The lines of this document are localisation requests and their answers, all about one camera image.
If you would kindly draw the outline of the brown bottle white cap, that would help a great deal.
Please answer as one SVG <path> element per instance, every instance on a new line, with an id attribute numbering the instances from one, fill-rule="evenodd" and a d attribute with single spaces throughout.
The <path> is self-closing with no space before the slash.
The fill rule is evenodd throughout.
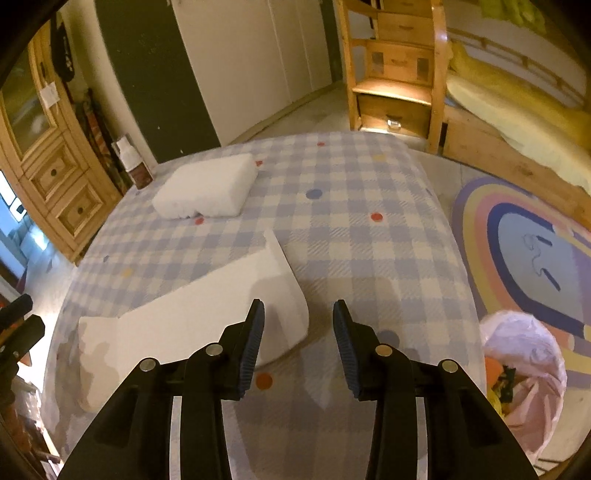
<path id="1" fill-rule="evenodd" d="M 121 136 L 114 142 L 114 148 L 136 189 L 142 190 L 147 187 L 153 181 L 153 176 L 129 138 L 126 135 Z"/>

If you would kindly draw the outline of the white tissue pack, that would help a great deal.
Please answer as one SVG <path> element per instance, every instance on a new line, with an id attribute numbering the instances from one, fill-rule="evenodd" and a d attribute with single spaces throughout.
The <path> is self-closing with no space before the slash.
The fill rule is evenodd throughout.
<path id="1" fill-rule="evenodd" d="M 164 219 L 236 217 L 259 168 L 252 154 L 201 160 L 176 169 L 152 199 Z"/>

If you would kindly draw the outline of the green puffer jacket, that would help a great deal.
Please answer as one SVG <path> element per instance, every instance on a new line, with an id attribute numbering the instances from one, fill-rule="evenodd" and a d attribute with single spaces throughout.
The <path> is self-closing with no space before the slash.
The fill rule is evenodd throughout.
<path id="1" fill-rule="evenodd" d="M 509 21 L 538 35 L 546 34 L 545 18 L 530 0 L 480 0 L 479 4 L 484 18 Z"/>

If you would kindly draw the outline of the wooden bunk bed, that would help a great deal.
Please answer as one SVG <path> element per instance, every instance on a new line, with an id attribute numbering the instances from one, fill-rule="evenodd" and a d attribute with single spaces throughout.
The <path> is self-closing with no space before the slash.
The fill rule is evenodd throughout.
<path id="1" fill-rule="evenodd" d="M 546 34 L 447 1 L 444 157 L 590 225 L 590 43 L 548 1 Z"/>

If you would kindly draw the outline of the white wardrobe with round holes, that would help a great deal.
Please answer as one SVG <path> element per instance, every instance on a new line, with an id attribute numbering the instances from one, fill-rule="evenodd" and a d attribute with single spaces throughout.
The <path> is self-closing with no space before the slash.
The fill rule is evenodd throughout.
<path id="1" fill-rule="evenodd" d="M 221 145 L 332 84 L 320 1 L 171 6 Z"/>

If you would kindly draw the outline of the white paper sheet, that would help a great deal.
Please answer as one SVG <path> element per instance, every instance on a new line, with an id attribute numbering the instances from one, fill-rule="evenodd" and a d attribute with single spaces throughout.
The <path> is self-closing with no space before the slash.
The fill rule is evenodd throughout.
<path id="1" fill-rule="evenodd" d="M 256 363 L 263 366 L 308 336 L 310 314 L 286 254 L 273 231 L 263 249 L 245 255 L 119 317 L 78 322 L 81 408 L 98 412 L 144 358 L 183 360 L 242 322 L 252 301 L 266 311 Z"/>

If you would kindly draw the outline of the pink bagged trash bin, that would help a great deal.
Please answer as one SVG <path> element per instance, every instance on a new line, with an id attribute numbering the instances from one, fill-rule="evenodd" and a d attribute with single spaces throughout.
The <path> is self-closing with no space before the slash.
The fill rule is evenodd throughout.
<path id="1" fill-rule="evenodd" d="M 554 335 L 534 316 L 502 310 L 480 322 L 487 359 L 515 371 L 504 420 L 534 463 L 548 446 L 563 411 L 567 373 Z"/>

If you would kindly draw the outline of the wooden glass door cabinet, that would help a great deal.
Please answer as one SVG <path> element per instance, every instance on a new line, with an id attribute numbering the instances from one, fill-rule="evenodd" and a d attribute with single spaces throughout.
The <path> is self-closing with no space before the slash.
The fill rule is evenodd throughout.
<path id="1" fill-rule="evenodd" d="M 33 222 L 74 264 L 121 200 L 55 71 L 49 24 L 1 88 L 1 171 Z"/>

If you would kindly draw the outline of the rainbow round rug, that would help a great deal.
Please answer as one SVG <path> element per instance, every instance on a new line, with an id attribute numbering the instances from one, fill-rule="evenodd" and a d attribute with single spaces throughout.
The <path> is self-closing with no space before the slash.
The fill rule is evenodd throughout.
<path id="1" fill-rule="evenodd" d="M 569 386 L 589 388 L 589 231 L 492 177 L 462 188 L 451 224 L 478 314 L 533 315 L 556 338 Z"/>

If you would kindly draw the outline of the wooden stair drawers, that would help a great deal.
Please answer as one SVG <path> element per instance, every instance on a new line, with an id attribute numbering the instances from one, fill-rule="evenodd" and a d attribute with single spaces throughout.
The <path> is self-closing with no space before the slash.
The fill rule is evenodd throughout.
<path id="1" fill-rule="evenodd" d="M 442 1 L 339 1 L 349 128 L 439 150 L 449 66 Z"/>

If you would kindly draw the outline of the blue checkered tablecloth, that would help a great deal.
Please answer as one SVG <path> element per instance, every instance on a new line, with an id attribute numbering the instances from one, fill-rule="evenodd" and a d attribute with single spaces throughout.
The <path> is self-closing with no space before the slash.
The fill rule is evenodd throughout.
<path id="1" fill-rule="evenodd" d="M 459 363 L 486 384 L 461 254 L 410 149 L 384 134 L 249 142 L 185 158 L 249 155 L 256 182 L 233 218 L 167 220 L 152 200 L 179 161 L 118 204 L 80 263 L 54 330 L 42 416 L 68 456 L 154 343 L 185 358 L 266 309 L 256 377 L 223 404 L 236 479 L 362 479 L 375 407 L 346 385 L 332 307 L 409 358 Z"/>

